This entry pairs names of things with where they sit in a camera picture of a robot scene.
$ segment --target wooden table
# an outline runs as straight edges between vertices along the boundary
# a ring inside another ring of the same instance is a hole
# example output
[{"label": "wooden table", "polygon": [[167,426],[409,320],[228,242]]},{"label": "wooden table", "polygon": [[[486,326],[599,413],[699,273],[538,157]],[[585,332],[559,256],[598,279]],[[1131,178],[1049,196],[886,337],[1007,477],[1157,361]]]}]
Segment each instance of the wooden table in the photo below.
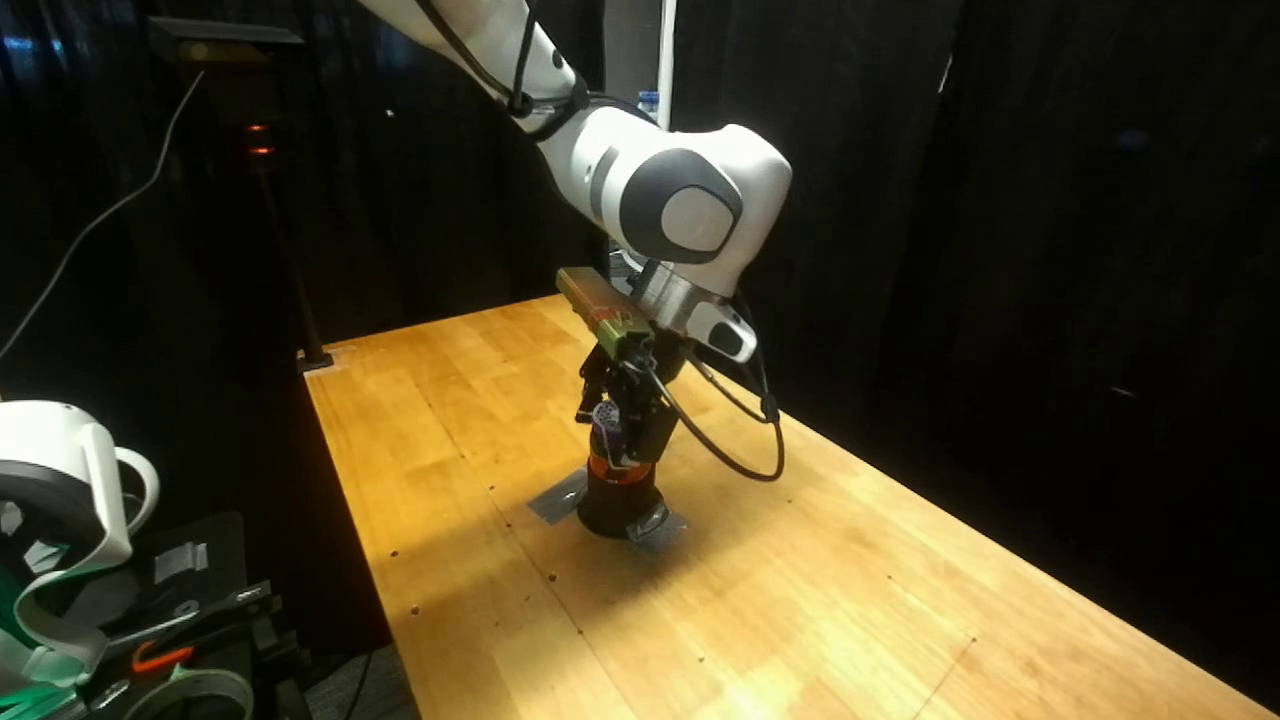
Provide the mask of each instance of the wooden table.
[{"label": "wooden table", "polygon": [[[676,433],[673,545],[545,519],[587,452],[587,349],[548,295],[307,375],[425,718],[1267,718],[798,422],[781,484]],[[696,371],[676,396],[772,461]]]}]

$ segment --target wire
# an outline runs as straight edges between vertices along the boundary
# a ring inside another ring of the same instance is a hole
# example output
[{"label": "wire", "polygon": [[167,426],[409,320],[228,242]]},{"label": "wire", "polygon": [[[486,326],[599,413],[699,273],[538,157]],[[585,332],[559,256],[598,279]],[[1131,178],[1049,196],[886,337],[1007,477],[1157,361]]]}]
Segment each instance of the wire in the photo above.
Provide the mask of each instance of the wire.
[{"label": "wire", "polygon": [[353,700],[347,700],[347,720],[353,720],[355,708],[361,708],[361,698],[365,698],[365,685],[369,685],[369,664],[374,664],[374,652],[365,652],[365,664],[361,664],[361,677],[355,677],[355,690],[353,690]]},{"label": "wire", "polygon": [[735,399],[719,380],[713,380],[707,368],[699,368],[713,388],[719,396],[729,396],[746,415],[753,415],[756,426],[772,426],[772,467],[759,473],[759,467],[750,467],[746,461],[729,457],[685,409],[682,399],[669,392],[669,384],[657,375],[657,368],[649,363],[649,380],[651,388],[659,392],[659,399],[676,413],[676,422],[719,461],[729,463],[733,473],[740,473],[746,482],[759,482],[759,484],[772,484],[790,473],[790,439],[783,439],[783,415],[778,413],[778,399],[772,399],[772,388],[768,388],[768,371],[763,371],[763,352],[756,352],[756,368],[759,368],[759,396],[763,396],[763,413],[753,413],[746,399]]},{"label": "wire", "polygon": [[415,0],[415,7],[438,23],[438,31],[445,37],[445,45],[456,51],[456,59],[490,88],[495,94],[507,113],[512,107],[542,107],[542,106],[571,106],[579,95],[579,88],[566,94],[566,95],[530,95],[523,83],[523,63],[530,63],[530,45],[531,45],[531,27],[538,27],[538,13],[530,7],[523,22],[523,37],[520,37],[520,63],[517,63],[517,88],[495,82],[475,57],[471,49],[456,37],[456,27],[447,23],[447,18],[433,6],[433,0]]},{"label": "wire", "polygon": [[80,254],[80,245],[103,226],[113,220],[120,210],[128,210],[131,200],[141,200],[163,171],[163,162],[167,162],[167,143],[174,143],[174,128],[176,122],[184,117],[184,107],[192,106],[195,88],[201,88],[205,73],[192,78],[188,94],[179,95],[179,106],[174,107],[167,124],[163,124],[163,140],[159,140],[159,153],[158,153],[158,168],[153,178],[131,190],[128,196],[120,196],[117,203],[108,203],[103,213],[96,213],[80,237],[63,249],[60,266],[51,269],[48,286],[39,288],[39,295],[32,299],[32,307],[24,313],[24,320],[9,332],[4,349],[0,349],[0,363],[4,355],[11,352],[11,345],[29,332],[29,326],[37,320],[37,313],[45,307],[45,299],[51,295],[51,288],[63,279],[74,256]]}]

